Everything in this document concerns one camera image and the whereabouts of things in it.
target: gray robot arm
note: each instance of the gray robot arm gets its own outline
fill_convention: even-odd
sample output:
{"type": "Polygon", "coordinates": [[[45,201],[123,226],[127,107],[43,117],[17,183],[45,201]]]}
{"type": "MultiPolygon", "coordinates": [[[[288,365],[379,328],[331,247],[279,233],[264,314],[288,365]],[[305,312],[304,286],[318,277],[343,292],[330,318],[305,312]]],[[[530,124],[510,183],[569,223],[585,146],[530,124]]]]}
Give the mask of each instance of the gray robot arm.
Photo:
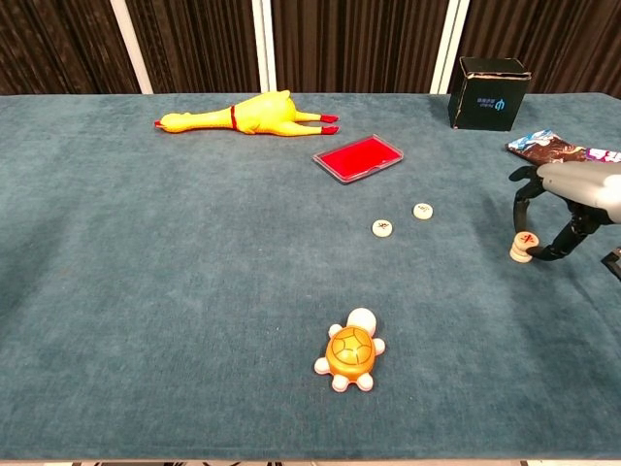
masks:
{"type": "Polygon", "coordinates": [[[546,163],[537,169],[537,175],[546,191],[603,209],[611,222],[621,223],[620,163],[546,163]]]}
{"type": "MultiPolygon", "coordinates": [[[[521,167],[509,179],[513,182],[530,180],[515,194],[513,223],[516,232],[528,230],[526,212],[530,200],[545,191],[564,199],[572,213],[572,219],[551,245],[528,249],[528,253],[538,259],[563,258],[601,225],[621,223],[621,163],[547,163],[539,167],[521,167]]],[[[621,271],[617,277],[621,280],[621,271]]]]}

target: rubber chicken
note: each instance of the rubber chicken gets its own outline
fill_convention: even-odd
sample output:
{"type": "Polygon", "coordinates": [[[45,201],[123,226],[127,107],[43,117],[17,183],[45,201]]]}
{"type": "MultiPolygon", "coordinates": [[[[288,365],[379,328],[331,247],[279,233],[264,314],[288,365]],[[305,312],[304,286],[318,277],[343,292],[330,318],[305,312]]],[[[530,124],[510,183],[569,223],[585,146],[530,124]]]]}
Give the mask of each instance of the rubber chicken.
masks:
{"type": "Polygon", "coordinates": [[[304,126],[297,121],[334,123],[335,115],[298,112],[288,90],[259,94],[226,109],[206,114],[167,114],[156,121],[155,127],[169,133],[199,128],[230,128],[245,134],[270,133],[278,136],[307,136],[335,134],[338,126],[304,126]]]}

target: black robotic claw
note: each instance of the black robotic claw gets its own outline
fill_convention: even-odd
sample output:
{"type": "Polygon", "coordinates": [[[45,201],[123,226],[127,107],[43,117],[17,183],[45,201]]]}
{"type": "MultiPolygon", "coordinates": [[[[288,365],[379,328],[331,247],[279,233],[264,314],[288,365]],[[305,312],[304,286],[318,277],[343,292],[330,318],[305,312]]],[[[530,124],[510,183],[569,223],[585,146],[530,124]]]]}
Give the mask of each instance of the black robotic claw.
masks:
{"type": "Polygon", "coordinates": [[[612,272],[617,279],[621,281],[621,267],[619,267],[619,259],[621,259],[621,247],[613,250],[609,255],[602,259],[603,265],[612,272]]]}
{"type": "MultiPolygon", "coordinates": [[[[526,212],[530,200],[542,195],[546,189],[543,186],[543,178],[538,175],[537,167],[520,167],[514,171],[509,179],[513,182],[529,179],[515,193],[513,201],[513,226],[515,232],[528,231],[526,212]]],[[[592,234],[603,223],[610,223],[609,218],[603,215],[600,209],[585,206],[563,196],[559,196],[567,202],[572,213],[572,219],[561,230],[551,245],[546,247],[533,247],[526,250],[532,257],[540,260],[557,260],[569,255],[584,239],[592,234]]]]}

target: dark curtain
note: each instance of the dark curtain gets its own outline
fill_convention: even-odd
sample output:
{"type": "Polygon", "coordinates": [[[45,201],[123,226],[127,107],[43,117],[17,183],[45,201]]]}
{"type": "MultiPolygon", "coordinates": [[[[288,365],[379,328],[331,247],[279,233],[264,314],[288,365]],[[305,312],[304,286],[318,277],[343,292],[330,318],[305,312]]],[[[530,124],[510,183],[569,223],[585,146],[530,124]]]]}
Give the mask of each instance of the dark curtain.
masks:
{"type": "Polygon", "coordinates": [[[429,92],[448,0],[273,0],[278,89],[429,92]]]}
{"type": "Polygon", "coordinates": [[[457,57],[519,58],[530,92],[621,97],[620,27],[619,0],[471,0],[457,57]]]}
{"type": "Polygon", "coordinates": [[[140,92],[110,2],[0,3],[0,93],[140,92]]]}
{"type": "Polygon", "coordinates": [[[251,0],[127,0],[153,92],[258,92],[251,0]]]}

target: red ink pad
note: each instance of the red ink pad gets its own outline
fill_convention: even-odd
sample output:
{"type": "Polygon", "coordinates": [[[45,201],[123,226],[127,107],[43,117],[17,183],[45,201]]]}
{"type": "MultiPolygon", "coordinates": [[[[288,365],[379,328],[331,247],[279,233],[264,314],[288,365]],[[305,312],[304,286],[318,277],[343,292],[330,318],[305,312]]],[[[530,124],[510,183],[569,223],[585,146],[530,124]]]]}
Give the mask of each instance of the red ink pad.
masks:
{"type": "Polygon", "coordinates": [[[376,134],[334,150],[319,153],[313,160],[341,183],[351,183],[403,160],[403,153],[376,134]]]}

